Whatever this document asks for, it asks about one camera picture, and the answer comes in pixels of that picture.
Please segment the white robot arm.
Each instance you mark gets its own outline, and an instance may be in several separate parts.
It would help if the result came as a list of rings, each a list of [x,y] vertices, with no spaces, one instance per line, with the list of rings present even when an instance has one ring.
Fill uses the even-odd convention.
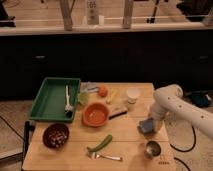
[[[213,113],[185,102],[182,97],[183,90],[177,84],[156,89],[153,93],[154,103],[149,108],[149,116],[155,121],[161,121],[168,112],[172,112],[213,139]]]

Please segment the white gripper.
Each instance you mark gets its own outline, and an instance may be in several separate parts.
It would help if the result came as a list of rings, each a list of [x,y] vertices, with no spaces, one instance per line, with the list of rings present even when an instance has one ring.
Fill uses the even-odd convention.
[[[149,108],[149,116],[154,119],[154,132],[157,133],[163,126],[163,119],[165,118],[167,110],[154,102]]]

